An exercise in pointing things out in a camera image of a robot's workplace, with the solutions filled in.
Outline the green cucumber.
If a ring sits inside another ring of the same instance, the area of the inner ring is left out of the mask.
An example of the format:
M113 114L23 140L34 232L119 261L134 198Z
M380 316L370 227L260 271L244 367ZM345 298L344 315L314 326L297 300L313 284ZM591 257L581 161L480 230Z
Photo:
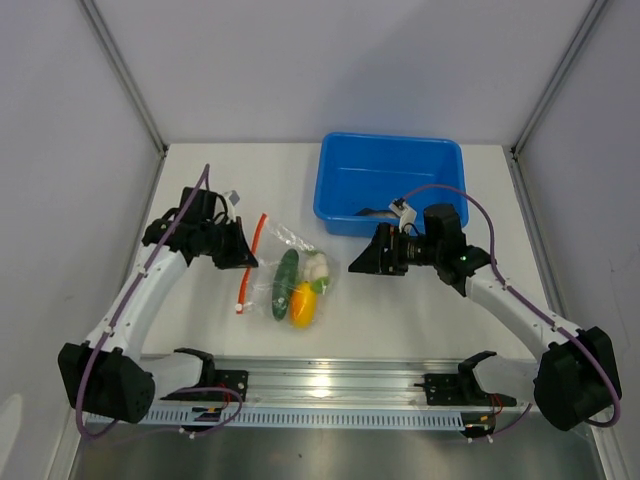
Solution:
M299 253L288 249L282 256L272 282L271 312L275 320L284 319L296 287Z

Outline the clear zip bag orange zipper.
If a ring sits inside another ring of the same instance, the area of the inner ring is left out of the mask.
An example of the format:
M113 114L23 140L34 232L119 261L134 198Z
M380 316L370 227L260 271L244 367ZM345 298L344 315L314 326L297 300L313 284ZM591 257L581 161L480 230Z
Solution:
M235 313L300 330L316 323L336 284L334 259L267 214L260 216L250 252L258 265L245 269Z

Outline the white green cauliflower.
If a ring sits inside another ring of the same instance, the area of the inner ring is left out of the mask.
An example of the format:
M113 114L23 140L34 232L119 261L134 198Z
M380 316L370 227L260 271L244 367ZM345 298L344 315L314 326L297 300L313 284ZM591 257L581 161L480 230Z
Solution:
M302 277L309 283L326 280L330 277L329 262L324 253L316 252L307 257Z

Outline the green grape bunch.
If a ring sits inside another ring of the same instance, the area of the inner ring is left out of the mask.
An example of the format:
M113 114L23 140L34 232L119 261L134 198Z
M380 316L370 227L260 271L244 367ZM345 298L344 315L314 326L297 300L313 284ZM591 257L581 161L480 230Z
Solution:
M328 276L320 277L311 282L312 290L318 295L325 295L329 289L331 279Z

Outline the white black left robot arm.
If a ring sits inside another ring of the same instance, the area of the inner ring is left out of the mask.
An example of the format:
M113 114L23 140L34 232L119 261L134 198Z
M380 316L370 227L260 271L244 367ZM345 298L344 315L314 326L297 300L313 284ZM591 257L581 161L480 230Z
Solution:
M178 206L145 229L136 264L108 312L84 341L65 343L58 366L70 406L137 423L157 400L225 401L213 355L178 348L145 361L142 347L160 308L192 262L206 257L219 270L255 268L235 212L235 191L186 187Z

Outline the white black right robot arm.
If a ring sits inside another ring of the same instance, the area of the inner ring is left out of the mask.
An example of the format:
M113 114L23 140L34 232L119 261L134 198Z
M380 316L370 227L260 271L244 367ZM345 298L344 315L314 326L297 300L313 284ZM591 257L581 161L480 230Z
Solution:
M613 345L600 328L584 330L536 306L497 269L495 258L468 244L450 204L425 208L425 231L381 223L365 250L349 265L351 273L403 276L411 266L428 266L459 295L492 314L528 349L532 360L511 360L484 351L461 362L458 395L479 403L490 394L534 404L555 428L581 423L608 428L617 423L622 397ZM612 417L595 417L611 408Z

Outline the yellow orange mango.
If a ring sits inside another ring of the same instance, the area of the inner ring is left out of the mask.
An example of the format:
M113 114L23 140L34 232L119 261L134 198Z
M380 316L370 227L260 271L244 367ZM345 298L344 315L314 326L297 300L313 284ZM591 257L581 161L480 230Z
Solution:
M293 291L290 301L290 321L295 328L308 328L314 319L317 294L310 282L300 283Z

